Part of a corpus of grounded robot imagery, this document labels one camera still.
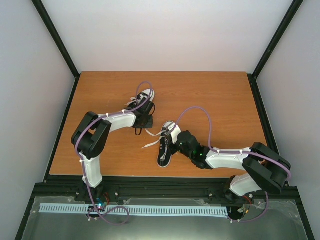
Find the white lace of sneaker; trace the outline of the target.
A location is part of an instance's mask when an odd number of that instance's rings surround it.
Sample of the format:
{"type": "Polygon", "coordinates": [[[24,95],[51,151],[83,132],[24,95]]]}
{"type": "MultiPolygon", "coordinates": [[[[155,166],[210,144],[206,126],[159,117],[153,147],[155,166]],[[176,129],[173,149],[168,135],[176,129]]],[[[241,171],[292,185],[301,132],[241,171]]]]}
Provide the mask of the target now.
{"type": "Polygon", "coordinates": [[[139,93],[136,97],[131,97],[130,101],[128,103],[126,103],[126,106],[129,106],[131,104],[140,104],[142,103],[144,100],[146,100],[148,98],[148,95],[146,93],[139,93]]]}
{"type": "MultiPolygon", "coordinates": [[[[148,130],[146,129],[145,131],[146,131],[147,134],[149,134],[149,135],[152,136],[152,137],[157,137],[157,136],[159,136],[159,139],[158,139],[157,141],[155,141],[155,142],[146,144],[145,146],[142,147],[142,149],[148,148],[148,147],[151,147],[151,146],[154,146],[155,144],[159,143],[160,140],[164,139],[165,136],[162,135],[162,134],[164,134],[166,131],[169,131],[169,130],[170,130],[170,126],[172,126],[173,124],[174,124],[173,121],[166,121],[166,122],[163,124],[163,126],[162,126],[162,128],[161,128],[161,131],[160,131],[159,133],[157,133],[157,134],[153,134],[153,133],[151,133],[150,131],[148,131],[148,130]]],[[[160,156],[160,158],[159,158],[159,160],[160,160],[161,163],[163,163],[163,162],[165,161],[165,158],[166,158],[167,153],[168,153],[168,147],[165,146],[165,147],[164,147],[164,153],[163,153],[163,154],[160,156]]]]}

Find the black canvas sneaker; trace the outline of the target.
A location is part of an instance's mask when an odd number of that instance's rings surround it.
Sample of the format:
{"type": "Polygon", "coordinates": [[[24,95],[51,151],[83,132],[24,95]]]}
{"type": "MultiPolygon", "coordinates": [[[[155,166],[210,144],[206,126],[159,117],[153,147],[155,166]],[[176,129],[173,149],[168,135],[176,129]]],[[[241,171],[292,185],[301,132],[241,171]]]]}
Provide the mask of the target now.
{"type": "Polygon", "coordinates": [[[170,162],[171,162],[171,158],[172,158],[172,154],[171,154],[171,144],[172,144],[172,138],[170,136],[170,132],[166,131],[165,133],[162,134],[163,136],[165,136],[162,140],[160,140],[159,142],[159,152],[158,152],[158,157],[157,157],[157,165],[160,168],[166,168],[170,162]],[[167,151],[167,155],[165,157],[165,161],[163,163],[160,162],[160,156],[165,152],[164,147],[168,147],[168,151],[167,151]]]}
{"type": "Polygon", "coordinates": [[[138,111],[144,112],[153,107],[153,100],[155,98],[155,91],[149,89],[145,89],[135,97],[131,97],[130,101],[125,104],[125,110],[127,111],[138,111]]]}

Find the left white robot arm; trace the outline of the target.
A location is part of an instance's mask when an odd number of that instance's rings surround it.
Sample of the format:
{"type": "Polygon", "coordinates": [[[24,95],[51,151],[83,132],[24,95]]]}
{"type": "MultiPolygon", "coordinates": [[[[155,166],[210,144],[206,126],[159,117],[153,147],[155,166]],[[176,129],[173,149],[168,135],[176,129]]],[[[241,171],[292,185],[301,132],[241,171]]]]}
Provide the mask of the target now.
{"type": "Polygon", "coordinates": [[[100,156],[109,133],[123,128],[135,130],[151,128],[155,109],[152,100],[145,99],[139,103],[134,101],[119,112],[98,115],[89,111],[84,115],[71,137],[71,143],[80,156],[82,179],[89,186],[86,195],[92,201],[99,201],[104,195],[104,188],[99,185],[103,180],[100,156]]]}

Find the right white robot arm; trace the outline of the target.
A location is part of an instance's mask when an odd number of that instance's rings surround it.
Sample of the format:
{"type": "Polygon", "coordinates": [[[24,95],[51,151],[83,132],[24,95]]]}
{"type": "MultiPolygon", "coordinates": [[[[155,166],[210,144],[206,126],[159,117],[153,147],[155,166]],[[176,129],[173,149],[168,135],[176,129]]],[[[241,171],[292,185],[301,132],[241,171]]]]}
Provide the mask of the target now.
{"type": "Polygon", "coordinates": [[[260,142],[243,149],[219,149],[201,145],[188,130],[172,130],[170,136],[171,145],[199,169],[245,171],[230,180],[228,191],[236,196],[260,190],[278,195],[291,177],[291,164],[260,142]]]}

